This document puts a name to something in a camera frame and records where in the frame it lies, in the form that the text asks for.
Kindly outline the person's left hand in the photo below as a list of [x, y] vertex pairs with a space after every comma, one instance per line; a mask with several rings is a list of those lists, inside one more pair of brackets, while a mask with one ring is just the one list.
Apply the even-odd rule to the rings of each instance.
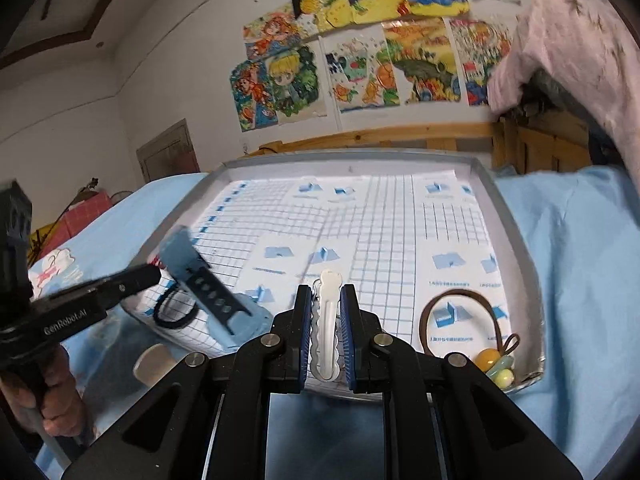
[[[49, 366], [43, 372], [48, 391], [40, 405], [43, 429], [51, 437], [79, 437], [87, 425], [87, 410], [76, 389], [76, 379], [70, 371], [70, 357], [57, 346]], [[17, 422], [28, 432], [36, 427], [28, 420], [27, 411], [38, 403], [34, 394], [20, 378], [1, 377], [1, 391]]]

